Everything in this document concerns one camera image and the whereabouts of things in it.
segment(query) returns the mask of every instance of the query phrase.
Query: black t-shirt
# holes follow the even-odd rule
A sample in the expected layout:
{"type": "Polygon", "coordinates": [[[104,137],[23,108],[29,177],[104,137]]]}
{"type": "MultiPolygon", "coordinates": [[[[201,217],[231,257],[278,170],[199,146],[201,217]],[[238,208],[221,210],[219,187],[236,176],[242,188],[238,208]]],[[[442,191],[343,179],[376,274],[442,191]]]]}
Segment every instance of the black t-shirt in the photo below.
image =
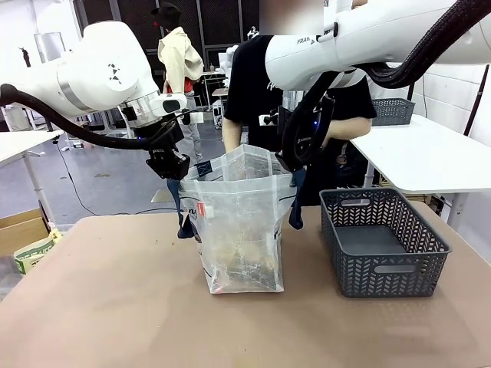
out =
{"type": "Polygon", "coordinates": [[[265,56],[272,36],[256,36],[241,44],[233,58],[225,118],[249,127],[249,144],[280,151],[282,138],[274,126],[259,126],[259,116],[282,104],[283,91],[269,83],[265,56]]]}
{"type": "MultiPolygon", "coordinates": [[[[283,92],[271,88],[266,73],[265,54],[271,38],[257,36],[237,49],[225,118],[249,127],[249,144],[280,151],[282,138],[278,136],[277,128],[259,126],[259,115],[267,114],[282,104],[283,92]]],[[[333,120],[377,117],[366,78],[352,87],[329,90],[328,94],[336,100],[333,120]]],[[[309,165],[300,193],[302,205],[319,205],[319,192],[335,189],[336,159],[343,144],[344,141],[330,140],[326,150],[309,165]]]]}

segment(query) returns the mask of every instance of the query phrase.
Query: brown tabletop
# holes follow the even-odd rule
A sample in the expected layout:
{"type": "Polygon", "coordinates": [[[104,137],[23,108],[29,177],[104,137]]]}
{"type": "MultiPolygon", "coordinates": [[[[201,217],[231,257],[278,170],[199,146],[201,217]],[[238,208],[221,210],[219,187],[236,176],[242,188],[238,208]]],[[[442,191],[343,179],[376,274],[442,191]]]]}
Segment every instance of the brown tabletop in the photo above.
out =
{"type": "Polygon", "coordinates": [[[415,206],[453,247],[432,298],[342,297],[318,208],[281,294],[210,295],[174,214],[83,219],[0,303],[0,367],[491,366],[491,268],[415,206]]]}

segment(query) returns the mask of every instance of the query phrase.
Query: white wall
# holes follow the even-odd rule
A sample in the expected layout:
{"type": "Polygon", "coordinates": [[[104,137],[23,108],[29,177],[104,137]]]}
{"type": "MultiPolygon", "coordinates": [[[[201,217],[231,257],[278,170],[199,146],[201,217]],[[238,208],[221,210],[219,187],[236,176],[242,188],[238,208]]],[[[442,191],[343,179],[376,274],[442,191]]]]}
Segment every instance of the white wall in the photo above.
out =
{"type": "MultiPolygon", "coordinates": [[[[473,108],[484,66],[434,65],[424,75],[424,92],[427,116],[450,129],[463,133],[473,108]]],[[[407,97],[403,90],[376,90],[378,98],[407,97]]],[[[415,113],[425,116],[423,83],[419,80],[414,89],[415,113]]],[[[491,75],[488,77],[483,99],[479,106],[473,129],[473,139],[491,146],[491,75]]],[[[489,170],[491,163],[483,163],[489,170]]],[[[473,193],[469,197],[459,233],[478,252],[491,260],[491,192],[473,193]]]]}
{"type": "Polygon", "coordinates": [[[60,32],[67,49],[79,40],[71,0],[9,0],[0,2],[0,71],[11,72],[25,67],[25,48],[31,64],[41,63],[34,40],[35,33],[60,32]]]}

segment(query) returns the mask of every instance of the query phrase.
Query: desk leg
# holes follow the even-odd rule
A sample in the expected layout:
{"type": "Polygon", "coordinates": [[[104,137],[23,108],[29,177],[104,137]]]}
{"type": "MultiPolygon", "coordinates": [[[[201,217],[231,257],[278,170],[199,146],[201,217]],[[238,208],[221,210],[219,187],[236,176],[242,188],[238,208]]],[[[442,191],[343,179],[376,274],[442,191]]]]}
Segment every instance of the desk leg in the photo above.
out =
{"type": "Polygon", "coordinates": [[[450,210],[447,224],[455,231],[459,229],[468,198],[469,193],[457,193],[453,198],[452,209],[450,210]]]}
{"type": "Polygon", "coordinates": [[[208,78],[204,77],[204,79],[205,79],[206,99],[208,100],[208,111],[210,111],[212,109],[212,101],[209,99],[208,78]]]}
{"type": "Polygon", "coordinates": [[[374,172],[375,167],[368,161],[367,173],[365,174],[365,181],[363,183],[364,188],[371,188],[374,184],[374,172]]]}
{"type": "Polygon", "coordinates": [[[223,113],[223,100],[222,100],[222,96],[220,96],[220,105],[221,105],[221,107],[220,107],[220,113],[222,115],[222,127],[223,127],[223,114],[224,113],[223,113]]]}
{"type": "Polygon", "coordinates": [[[34,191],[38,196],[39,202],[41,202],[44,211],[46,212],[46,216],[48,217],[48,221],[54,222],[53,212],[51,207],[46,199],[46,195],[44,194],[44,190],[41,184],[38,181],[38,177],[35,174],[35,171],[32,167],[31,157],[29,156],[29,152],[25,151],[22,154],[22,158],[24,159],[25,167],[28,169],[29,176],[31,177],[32,185],[34,186],[34,191]]]}

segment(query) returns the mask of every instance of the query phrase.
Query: plastic basket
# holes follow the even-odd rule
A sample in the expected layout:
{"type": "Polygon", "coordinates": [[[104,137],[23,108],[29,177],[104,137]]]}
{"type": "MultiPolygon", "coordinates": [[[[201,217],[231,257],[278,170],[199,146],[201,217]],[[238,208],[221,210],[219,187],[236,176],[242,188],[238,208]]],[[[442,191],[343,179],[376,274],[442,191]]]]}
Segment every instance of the plastic basket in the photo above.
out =
{"type": "Polygon", "coordinates": [[[321,192],[322,232],[345,297],[429,297],[451,252],[395,189],[321,192]]]}
{"type": "Polygon", "coordinates": [[[387,98],[373,102],[377,111],[377,117],[372,121],[374,127],[409,124],[416,105],[404,98],[387,98]]]}

